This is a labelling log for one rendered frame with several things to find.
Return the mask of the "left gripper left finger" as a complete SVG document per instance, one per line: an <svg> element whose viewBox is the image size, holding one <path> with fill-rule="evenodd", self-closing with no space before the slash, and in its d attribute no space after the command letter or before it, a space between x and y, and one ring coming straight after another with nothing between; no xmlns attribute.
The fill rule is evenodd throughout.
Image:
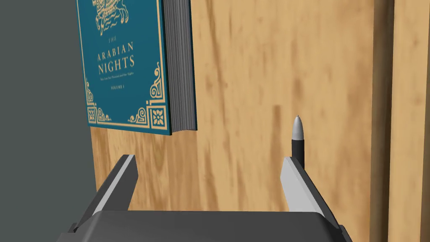
<svg viewBox="0 0 430 242"><path fill-rule="evenodd" d="M135 156L121 156L75 225L74 231L98 211L128 210L137 180Z"/></svg>

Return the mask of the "teal book with gold print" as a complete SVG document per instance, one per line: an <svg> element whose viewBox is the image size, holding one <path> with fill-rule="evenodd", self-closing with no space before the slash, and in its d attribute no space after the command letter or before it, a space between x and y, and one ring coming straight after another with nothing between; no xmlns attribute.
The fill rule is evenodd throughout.
<svg viewBox="0 0 430 242"><path fill-rule="evenodd" d="M191 0L75 0L89 126L197 130Z"/></svg>

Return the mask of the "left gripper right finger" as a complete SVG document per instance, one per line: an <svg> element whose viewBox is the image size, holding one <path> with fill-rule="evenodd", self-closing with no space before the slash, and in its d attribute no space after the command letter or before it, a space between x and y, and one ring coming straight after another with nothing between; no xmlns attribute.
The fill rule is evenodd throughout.
<svg viewBox="0 0 430 242"><path fill-rule="evenodd" d="M280 180L290 212L319 213L340 229L333 212L296 158L284 158Z"/></svg>

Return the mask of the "black pen with silver tip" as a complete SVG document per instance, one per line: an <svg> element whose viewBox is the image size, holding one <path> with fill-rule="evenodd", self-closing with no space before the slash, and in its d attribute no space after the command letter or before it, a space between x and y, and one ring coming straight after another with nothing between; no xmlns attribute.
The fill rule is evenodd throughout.
<svg viewBox="0 0 430 242"><path fill-rule="evenodd" d="M304 130L301 118L297 116L294 119L293 127L292 127L292 146L291 146L291 155L292 157L297 158L302 168L305 167L305 145L304 145Z"/></svg>

